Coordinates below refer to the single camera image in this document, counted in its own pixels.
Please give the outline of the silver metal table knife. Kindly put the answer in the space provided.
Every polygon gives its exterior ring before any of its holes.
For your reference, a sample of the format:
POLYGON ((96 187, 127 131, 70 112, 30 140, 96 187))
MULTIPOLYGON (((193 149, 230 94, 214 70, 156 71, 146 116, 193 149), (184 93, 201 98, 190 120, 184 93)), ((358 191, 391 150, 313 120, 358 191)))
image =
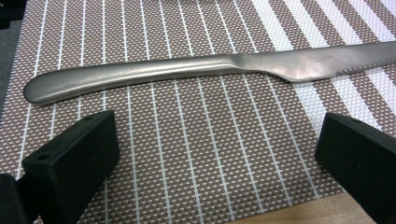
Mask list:
POLYGON ((261 73, 291 83, 349 75, 396 63, 396 41, 225 54, 130 63, 108 63, 48 72, 23 89, 26 101, 49 105, 97 91, 175 78, 261 73))

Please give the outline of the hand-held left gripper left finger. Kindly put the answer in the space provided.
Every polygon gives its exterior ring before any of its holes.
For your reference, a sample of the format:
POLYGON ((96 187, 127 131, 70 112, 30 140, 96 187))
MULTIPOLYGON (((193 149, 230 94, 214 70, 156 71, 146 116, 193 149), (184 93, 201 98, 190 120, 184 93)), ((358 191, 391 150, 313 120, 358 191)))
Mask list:
POLYGON ((76 224, 120 158, 115 114, 89 115, 22 161, 30 221, 76 224))

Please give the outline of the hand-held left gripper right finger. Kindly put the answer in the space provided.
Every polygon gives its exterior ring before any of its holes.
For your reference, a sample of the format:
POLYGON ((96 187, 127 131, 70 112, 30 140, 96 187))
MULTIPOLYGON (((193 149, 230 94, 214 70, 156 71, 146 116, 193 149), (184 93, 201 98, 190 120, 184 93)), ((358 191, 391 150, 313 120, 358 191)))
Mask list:
POLYGON ((376 223, 396 224, 396 138, 328 112, 315 158, 376 223))

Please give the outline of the brown white striped woven placemat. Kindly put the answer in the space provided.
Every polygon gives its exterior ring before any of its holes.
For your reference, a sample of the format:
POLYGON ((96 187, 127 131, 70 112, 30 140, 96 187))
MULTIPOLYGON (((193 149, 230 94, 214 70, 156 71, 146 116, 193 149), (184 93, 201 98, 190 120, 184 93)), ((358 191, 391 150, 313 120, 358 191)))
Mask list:
POLYGON ((0 173, 111 109, 120 162, 86 223, 222 223, 341 192, 314 154, 327 112, 396 136, 396 64, 289 84, 168 80, 34 106, 42 73, 102 63, 396 40, 396 0, 29 0, 0 121, 0 173))

